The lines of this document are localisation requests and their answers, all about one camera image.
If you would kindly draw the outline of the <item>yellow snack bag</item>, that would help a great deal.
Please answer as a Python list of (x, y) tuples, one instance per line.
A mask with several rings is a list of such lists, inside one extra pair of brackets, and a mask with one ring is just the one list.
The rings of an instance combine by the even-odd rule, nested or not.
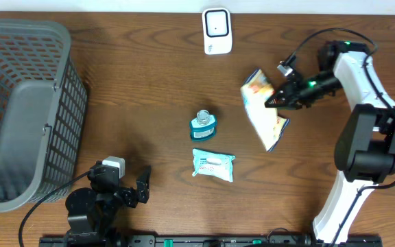
[(278, 116), (275, 108), (266, 108), (265, 102), (275, 93), (261, 69), (256, 69), (240, 88), (243, 105), (250, 123), (256, 130), (265, 150), (272, 152), (290, 120)]

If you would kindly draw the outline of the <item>teal mouthwash bottle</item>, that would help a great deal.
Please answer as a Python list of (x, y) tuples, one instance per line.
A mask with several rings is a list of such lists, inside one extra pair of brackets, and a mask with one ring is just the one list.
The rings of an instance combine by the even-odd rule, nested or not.
[(216, 134), (217, 118), (207, 110), (200, 110), (189, 123), (192, 141), (206, 141)]

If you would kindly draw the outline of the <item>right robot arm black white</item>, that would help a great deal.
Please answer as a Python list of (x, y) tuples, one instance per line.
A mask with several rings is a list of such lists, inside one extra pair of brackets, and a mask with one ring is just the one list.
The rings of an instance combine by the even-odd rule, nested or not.
[(351, 114), (334, 151), (338, 170), (333, 188), (312, 223), (322, 246), (339, 246), (360, 208), (375, 190), (395, 186), (384, 180), (395, 174), (395, 101), (386, 93), (365, 43), (334, 40), (318, 52), (320, 72), (304, 78), (291, 54), (278, 70), (287, 81), (266, 102), (267, 108), (298, 110), (343, 89)]

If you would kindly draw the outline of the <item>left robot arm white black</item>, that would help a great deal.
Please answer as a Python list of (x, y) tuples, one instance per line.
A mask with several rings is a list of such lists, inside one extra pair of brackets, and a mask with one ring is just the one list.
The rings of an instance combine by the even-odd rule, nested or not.
[(69, 194), (65, 202), (70, 226), (67, 246), (128, 245), (128, 238), (113, 226), (115, 216), (123, 207), (147, 203), (152, 168), (147, 166), (136, 179), (136, 188), (120, 185), (123, 171), (120, 165), (97, 161), (87, 174), (91, 186)]

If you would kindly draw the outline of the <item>teal wet wipes pack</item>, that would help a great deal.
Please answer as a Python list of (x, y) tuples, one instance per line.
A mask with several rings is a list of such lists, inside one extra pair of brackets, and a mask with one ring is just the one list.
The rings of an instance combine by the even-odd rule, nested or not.
[(233, 182), (232, 162), (236, 159), (236, 156), (213, 153), (196, 148), (193, 149), (192, 153), (194, 167), (192, 176), (214, 176), (230, 183)]

